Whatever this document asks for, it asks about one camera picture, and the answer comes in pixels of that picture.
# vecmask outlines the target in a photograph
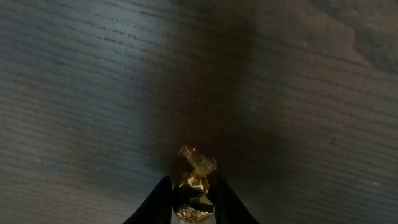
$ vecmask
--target wooden table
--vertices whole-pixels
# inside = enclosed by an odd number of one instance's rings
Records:
[[[261,223],[397,223],[397,12],[1,1],[0,223],[122,223],[186,143]]]

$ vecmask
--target gold foil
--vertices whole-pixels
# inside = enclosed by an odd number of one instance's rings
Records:
[[[187,158],[195,170],[181,175],[175,189],[174,213],[180,219],[180,224],[201,223],[213,214],[214,203],[208,198],[210,186],[206,176],[217,169],[217,163],[188,145],[183,146],[178,153]]]

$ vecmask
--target dark wooden surface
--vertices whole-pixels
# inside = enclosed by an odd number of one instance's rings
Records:
[[[122,223],[186,143],[261,223],[397,223],[397,12],[2,0],[0,223]]]

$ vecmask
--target wood grain surface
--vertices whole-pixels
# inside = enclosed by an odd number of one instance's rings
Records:
[[[397,12],[2,0],[0,223],[122,223],[187,143],[261,223],[398,223]]]

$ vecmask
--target wrapped candy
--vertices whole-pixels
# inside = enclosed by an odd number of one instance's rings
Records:
[[[217,163],[188,145],[183,146],[178,154],[187,158],[195,170],[183,173],[173,190],[174,213],[180,224],[202,223],[213,214],[214,197],[206,176],[217,169]]]

